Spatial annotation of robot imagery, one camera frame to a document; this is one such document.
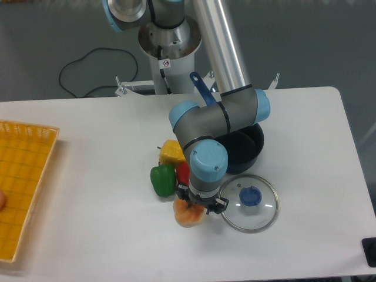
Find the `black object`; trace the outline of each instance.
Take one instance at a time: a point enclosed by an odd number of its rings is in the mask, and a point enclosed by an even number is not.
[[[138,72],[139,72],[139,64],[137,62],[137,59],[136,57],[134,56],[134,54],[132,54],[131,52],[127,51],[127,50],[123,50],[123,49],[117,49],[117,48],[108,48],[108,47],[98,47],[98,48],[95,48],[95,49],[92,49],[89,53],[87,53],[85,56],[83,56],[82,58],[78,59],[78,60],[75,60],[73,62],[70,62],[70,63],[67,63],[60,71],[59,73],[59,84],[60,84],[60,87],[62,89],[64,89],[65,91],[67,91],[69,94],[71,94],[74,98],[93,98],[92,96],[90,96],[91,93],[99,90],[99,89],[104,89],[104,88],[118,88],[117,85],[102,85],[102,86],[98,86],[92,90],[90,90],[88,93],[86,93],[85,95],[83,95],[82,97],[78,97],[76,94],[74,94],[73,92],[69,91],[67,88],[65,88],[65,86],[63,86],[62,82],[61,82],[61,77],[62,77],[62,74],[64,72],[64,70],[74,64],[74,63],[78,63],[78,62],[81,62],[82,60],[84,60],[87,56],[89,56],[91,53],[94,53],[94,52],[97,52],[97,51],[117,51],[117,52],[123,52],[123,53],[126,53],[128,55],[130,55],[132,57],[132,59],[134,60],[135,64],[136,64],[136,70],[135,70],[135,74],[133,75],[133,78],[130,80],[130,81],[134,81],[134,79],[136,78]]]
[[[206,208],[206,214],[210,212],[215,212],[220,214],[227,209],[229,200],[222,197],[217,197],[216,195],[210,198],[201,198],[199,195],[194,195],[183,183],[178,183],[176,186],[176,194],[180,200],[187,201],[188,203],[201,204]]]
[[[308,278],[308,279],[290,279],[290,280],[266,280],[266,282],[342,282],[341,277],[328,278]]]
[[[226,120],[227,134],[229,134],[229,133],[231,132],[231,123],[230,123],[229,114],[227,113],[227,110],[226,110],[226,108],[223,106],[222,102],[218,102],[217,104],[218,104],[218,106],[219,106],[219,107],[221,108],[221,110],[222,110],[222,113],[223,113],[224,119]]]
[[[239,174],[252,167],[264,147],[264,133],[258,123],[215,140],[227,150],[229,166],[226,172],[230,174]]]
[[[368,265],[376,267],[376,238],[365,238],[362,245]]]

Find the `yellow basket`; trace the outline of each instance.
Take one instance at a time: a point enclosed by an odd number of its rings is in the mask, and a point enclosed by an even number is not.
[[[0,120],[0,261],[16,259],[19,242],[56,143],[57,127]]]

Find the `toy vegetable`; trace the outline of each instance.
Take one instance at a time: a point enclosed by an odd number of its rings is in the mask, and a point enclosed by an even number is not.
[[[205,207],[199,204],[188,204],[184,200],[177,198],[174,202],[174,212],[176,221],[184,226],[192,226],[202,222]]]
[[[187,162],[179,164],[176,168],[177,182],[188,186],[189,184],[189,167]]]
[[[169,197],[175,193],[176,175],[172,164],[159,164],[150,171],[150,179],[159,197]]]
[[[159,161],[161,164],[170,163],[177,167],[182,162],[185,162],[182,148],[176,140],[167,140],[160,148]]]

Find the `black pot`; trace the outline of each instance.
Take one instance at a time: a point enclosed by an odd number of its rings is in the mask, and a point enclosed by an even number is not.
[[[257,123],[215,138],[227,150],[227,173],[239,174],[252,167],[264,147],[264,133]]]

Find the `red bell pepper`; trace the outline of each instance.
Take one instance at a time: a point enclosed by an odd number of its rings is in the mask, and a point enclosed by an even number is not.
[[[189,184],[189,167],[187,162],[179,164],[176,168],[177,182],[188,186]]]

